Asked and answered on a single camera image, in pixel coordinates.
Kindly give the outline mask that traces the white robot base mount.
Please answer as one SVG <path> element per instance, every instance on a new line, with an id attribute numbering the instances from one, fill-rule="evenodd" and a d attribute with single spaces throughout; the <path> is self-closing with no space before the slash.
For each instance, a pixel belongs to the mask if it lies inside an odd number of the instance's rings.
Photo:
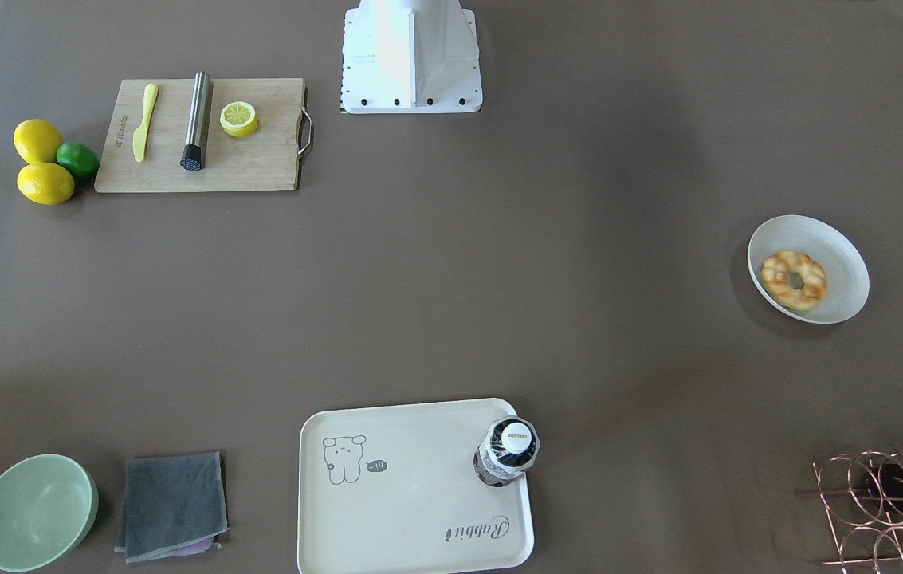
<path id="1" fill-rule="evenodd" d="M 361 1 L 343 22 L 341 112 L 483 108 L 476 14 L 458 1 Z"/>

